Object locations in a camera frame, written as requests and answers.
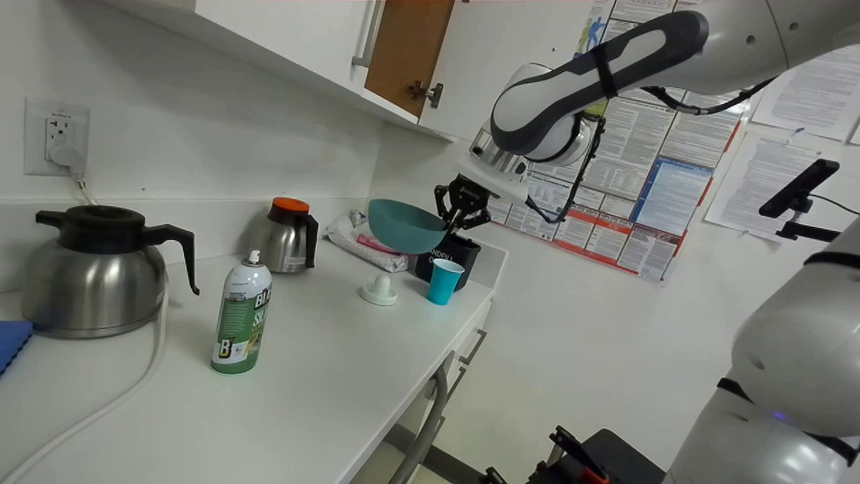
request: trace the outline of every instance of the blue object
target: blue object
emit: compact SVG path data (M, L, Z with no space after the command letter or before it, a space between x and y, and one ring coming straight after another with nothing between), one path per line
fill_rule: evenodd
M370 200L368 224L372 236L397 253L429 253L445 236L440 219L395 200Z
M426 298L434 306L449 306L457 279L462 278L462 267L449 258L432 258L429 290Z
M0 374L4 374L4 368L28 343L28 336L32 336L32 324L0 321Z

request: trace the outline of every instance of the teal bowl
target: teal bowl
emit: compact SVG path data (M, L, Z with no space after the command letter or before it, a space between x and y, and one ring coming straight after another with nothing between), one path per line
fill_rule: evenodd
M397 253L429 253L445 236L440 219L395 200L370 200L368 224L372 236Z

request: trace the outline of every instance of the kitchen counter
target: kitchen counter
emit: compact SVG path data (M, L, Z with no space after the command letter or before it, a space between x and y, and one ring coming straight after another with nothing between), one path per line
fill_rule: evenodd
M210 368L210 352L233 263L198 262L198 298L171 270L167 348L151 384L23 484L350 482L492 298L470 282L440 310L425 282L403 278L395 306L370 306L356 286L379 271L320 243L317 270L274 278L258 367L225 376ZM0 298L0 317L19 317L15 297ZM0 476L125 391L152 343L152 325L98 343L35 336L0 376Z

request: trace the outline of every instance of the blue cup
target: blue cup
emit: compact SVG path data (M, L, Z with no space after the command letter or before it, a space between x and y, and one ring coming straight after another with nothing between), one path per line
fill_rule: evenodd
M454 289L462 278L462 267L449 262L449 258L432 258L432 274L429 274L429 290L426 290L426 298L434 304L434 306L445 306L454 297Z

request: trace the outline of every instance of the wall outlet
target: wall outlet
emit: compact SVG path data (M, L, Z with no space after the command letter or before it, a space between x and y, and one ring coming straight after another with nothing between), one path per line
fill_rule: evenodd
M62 102L23 102L23 173L77 177L86 176L88 111Z

